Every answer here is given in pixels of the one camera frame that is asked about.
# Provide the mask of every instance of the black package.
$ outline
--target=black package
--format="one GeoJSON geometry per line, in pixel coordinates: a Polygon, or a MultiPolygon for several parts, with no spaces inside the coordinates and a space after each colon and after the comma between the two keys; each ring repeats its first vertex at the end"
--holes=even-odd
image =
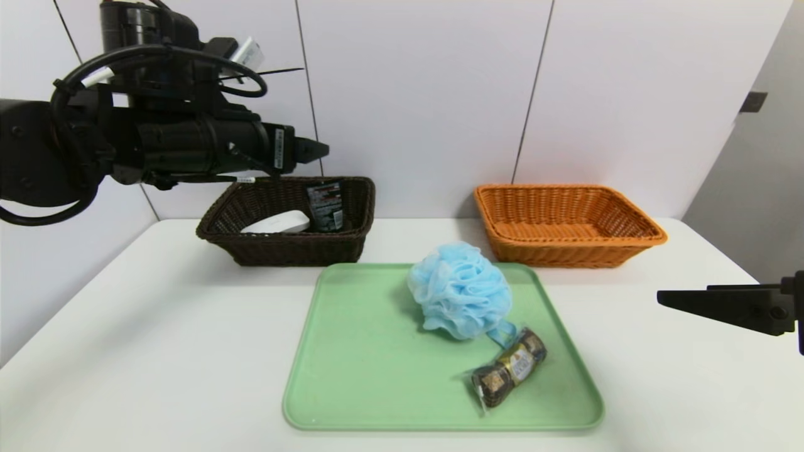
{"type": "Polygon", "coordinates": [[[471,381],[484,410],[500,405],[515,386],[544,361],[548,350],[533,331],[523,328],[516,342],[493,363],[472,372],[471,381]]]}
{"type": "Polygon", "coordinates": [[[307,186],[310,210],[319,232],[337,232],[343,228],[341,183],[330,182],[307,186]]]}

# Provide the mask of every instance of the brown wicker basket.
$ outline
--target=brown wicker basket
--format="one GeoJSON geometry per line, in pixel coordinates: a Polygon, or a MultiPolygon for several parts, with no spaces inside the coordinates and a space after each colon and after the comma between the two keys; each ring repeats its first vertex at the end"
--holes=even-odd
{"type": "Polygon", "coordinates": [[[364,177],[258,179],[233,183],[203,216],[195,233],[217,244],[240,265],[327,266],[356,262],[374,221],[374,183],[364,177]],[[309,218],[306,187],[311,183],[341,182],[343,230],[243,234],[246,226],[271,215],[300,210],[309,218]]]}
{"type": "Polygon", "coordinates": [[[474,191],[498,260],[605,268],[667,241],[621,193],[599,185],[484,185],[474,191]]]}

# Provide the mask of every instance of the orange wicker basket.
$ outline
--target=orange wicker basket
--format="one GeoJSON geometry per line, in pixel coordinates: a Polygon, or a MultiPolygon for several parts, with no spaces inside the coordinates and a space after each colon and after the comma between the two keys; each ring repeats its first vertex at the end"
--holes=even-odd
{"type": "Polygon", "coordinates": [[[618,267],[667,241],[643,211],[600,185],[482,185],[474,198],[502,262],[618,267]]]}

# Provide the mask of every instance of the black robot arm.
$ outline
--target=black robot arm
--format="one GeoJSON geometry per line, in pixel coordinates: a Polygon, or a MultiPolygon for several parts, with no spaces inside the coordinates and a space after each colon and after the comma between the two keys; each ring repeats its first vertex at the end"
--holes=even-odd
{"type": "Polygon", "coordinates": [[[657,299],[663,306],[767,335],[795,332],[798,323],[798,352],[804,355],[804,271],[779,284],[660,290],[657,299]]]}
{"type": "Polygon", "coordinates": [[[0,208],[0,220],[64,221],[89,206],[106,175],[168,190],[181,182],[235,180],[221,175],[234,171],[287,174],[329,154],[327,145],[297,138],[293,127],[261,122],[229,103],[224,92],[268,92],[262,77],[238,62],[249,54],[232,38],[201,43],[189,18],[154,4],[103,2],[104,54],[57,80],[49,103],[0,100],[0,199],[72,204],[44,217],[0,208]],[[254,80],[258,89],[223,85],[223,70],[254,80]],[[113,105],[114,92],[128,96],[127,107],[113,105]]]}

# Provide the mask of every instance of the plastic tray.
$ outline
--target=plastic tray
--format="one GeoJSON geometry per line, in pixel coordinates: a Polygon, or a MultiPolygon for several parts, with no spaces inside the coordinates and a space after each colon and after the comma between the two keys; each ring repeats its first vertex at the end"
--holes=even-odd
{"type": "Polygon", "coordinates": [[[407,264],[325,269],[307,316],[283,409],[299,429],[567,430],[603,418],[603,400],[531,269],[498,264],[514,295],[508,319],[541,337],[548,357],[483,416],[465,374],[500,347],[425,331],[407,264]]]}

